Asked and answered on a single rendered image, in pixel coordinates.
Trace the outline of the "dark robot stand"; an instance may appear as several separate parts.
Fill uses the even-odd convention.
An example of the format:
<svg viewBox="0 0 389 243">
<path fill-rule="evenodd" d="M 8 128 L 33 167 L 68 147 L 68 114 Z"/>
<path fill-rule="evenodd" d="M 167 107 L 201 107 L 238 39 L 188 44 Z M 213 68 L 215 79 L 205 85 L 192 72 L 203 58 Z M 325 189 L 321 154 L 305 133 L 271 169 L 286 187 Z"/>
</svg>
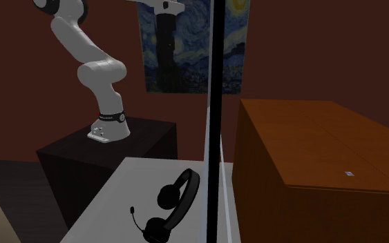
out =
<svg viewBox="0 0 389 243">
<path fill-rule="evenodd" d="M 177 159 L 177 124 L 129 117 L 131 134 L 101 143 L 87 126 L 37 150 L 37 156 L 68 228 L 84 212 L 125 157 Z"/>
</svg>

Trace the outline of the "black headset with microphone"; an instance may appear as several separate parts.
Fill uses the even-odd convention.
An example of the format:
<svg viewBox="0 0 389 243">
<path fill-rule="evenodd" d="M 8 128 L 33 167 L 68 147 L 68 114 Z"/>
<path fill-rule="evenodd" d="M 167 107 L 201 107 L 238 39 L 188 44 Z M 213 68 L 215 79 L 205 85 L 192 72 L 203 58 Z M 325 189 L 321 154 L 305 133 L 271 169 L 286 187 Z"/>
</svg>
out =
<svg viewBox="0 0 389 243">
<path fill-rule="evenodd" d="M 172 184 L 160 189 L 157 197 L 158 206 L 173 211 L 168 218 L 152 217 L 141 229 L 135 220 L 135 208 L 130 207 L 130 214 L 136 227 L 148 243 L 167 243 L 171 231 L 181 223 L 196 198 L 200 187 L 200 176 L 190 168 L 185 169 Z"/>
</svg>

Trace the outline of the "brown wooden cabinet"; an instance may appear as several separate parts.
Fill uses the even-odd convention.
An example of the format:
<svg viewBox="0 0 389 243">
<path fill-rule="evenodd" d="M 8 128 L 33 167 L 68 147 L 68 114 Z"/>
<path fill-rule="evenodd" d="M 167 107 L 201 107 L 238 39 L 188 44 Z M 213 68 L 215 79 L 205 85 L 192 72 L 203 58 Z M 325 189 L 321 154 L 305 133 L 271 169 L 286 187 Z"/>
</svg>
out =
<svg viewBox="0 0 389 243">
<path fill-rule="evenodd" d="M 331 101 L 244 99 L 241 243 L 389 243 L 389 128 Z"/>
</svg>

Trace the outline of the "black and white upright panel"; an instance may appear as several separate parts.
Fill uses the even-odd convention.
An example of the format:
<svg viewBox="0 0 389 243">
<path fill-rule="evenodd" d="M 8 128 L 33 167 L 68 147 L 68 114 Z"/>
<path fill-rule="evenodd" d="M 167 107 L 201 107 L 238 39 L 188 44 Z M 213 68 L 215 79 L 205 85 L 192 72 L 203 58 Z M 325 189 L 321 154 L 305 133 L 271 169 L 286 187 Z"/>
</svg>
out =
<svg viewBox="0 0 389 243">
<path fill-rule="evenodd" d="M 209 74 L 198 243 L 218 243 L 218 196 L 222 161 L 222 67 L 226 0 L 211 0 Z"/>
</svg>

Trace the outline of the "white desk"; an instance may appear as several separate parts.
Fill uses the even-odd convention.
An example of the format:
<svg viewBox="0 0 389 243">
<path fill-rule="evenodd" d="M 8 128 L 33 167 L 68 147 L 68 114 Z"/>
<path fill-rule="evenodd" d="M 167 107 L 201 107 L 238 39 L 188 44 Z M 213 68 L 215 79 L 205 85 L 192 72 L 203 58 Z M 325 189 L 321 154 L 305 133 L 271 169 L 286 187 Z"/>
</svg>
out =
<svg viewBox="0 0 389 243">
<path fill-rule="evenodd" d="M 241 243 L 231 183 L 233 164 L 224 163 L 226 184 L 220 171 L 217 243 Z M 117 167 L 60 243 L 147 243 L 135 226 L 130 207 L 141 229 L 152 217 L 167 218 L 157 204 L 160 189 L 172 184 L 186 168 L 197 172 L 200 188 L 184 219 L 170 234 L 168 243 L 206 243 L 203 206 L 203 162 L 127 157 Z"/>
</svg>

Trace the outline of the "blue starry night wall picture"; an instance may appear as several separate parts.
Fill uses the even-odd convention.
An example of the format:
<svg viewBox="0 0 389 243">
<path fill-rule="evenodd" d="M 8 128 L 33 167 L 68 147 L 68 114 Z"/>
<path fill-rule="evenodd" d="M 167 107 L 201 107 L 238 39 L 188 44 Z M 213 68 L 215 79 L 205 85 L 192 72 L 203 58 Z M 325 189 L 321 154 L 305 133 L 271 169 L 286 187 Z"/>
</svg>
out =
<svg viewBox="0 0 389 243">
<path fill-rule="evenodd" d="M 174 0 L 185 5 L 175 17 L 173 58 L 180 70 L 184 93 L 207 93 L 209 75 L 209 27 L 211 0 Z M 250 0 L 226 0 L 223 47 L 222 92 L 241 92 Z M 158 84 L 156 18 L 153 8 L 137 4 L 146 91 L 168 93 Z"/>
</svg>

